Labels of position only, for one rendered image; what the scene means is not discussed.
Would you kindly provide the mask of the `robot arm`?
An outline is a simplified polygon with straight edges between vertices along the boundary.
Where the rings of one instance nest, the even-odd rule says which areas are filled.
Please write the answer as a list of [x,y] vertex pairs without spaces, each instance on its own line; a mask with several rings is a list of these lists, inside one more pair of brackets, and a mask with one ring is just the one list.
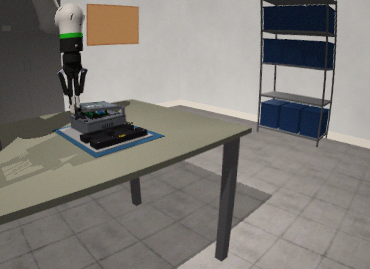
[[48,34],[60,32],[60,53],[83,51],[85,13],[80,5],[67,3],[59,7],[56,0],[32,1],[42,30]]

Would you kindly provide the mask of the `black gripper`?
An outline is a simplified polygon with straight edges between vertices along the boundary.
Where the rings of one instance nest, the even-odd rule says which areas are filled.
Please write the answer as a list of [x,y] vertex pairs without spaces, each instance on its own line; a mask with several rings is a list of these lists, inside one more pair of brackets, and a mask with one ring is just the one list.
[[[80,108],[79,96],[84,91],[85,76],[88,70],[82,67],[80,53],[63,54],[62,58],[63,58],[62,70],[57,72],[57,75],[60,78],[60,82],[62,85],[64,95],[67,95],[69,97],[70,111],[71,113],[75,113],[74,98],[75,98],[75,106]],[[80,82],[79,82],[78,78],[79,78],[80,71],[81,71],[81,75],[80,75]],[[65,82],[65,78],[63,76],[64,73],[68,76],[67,77],[68,89],[67,89],[67,85]],[[75,93],[74,97],[73,97],[72,79],[74,81],[74,93]]]

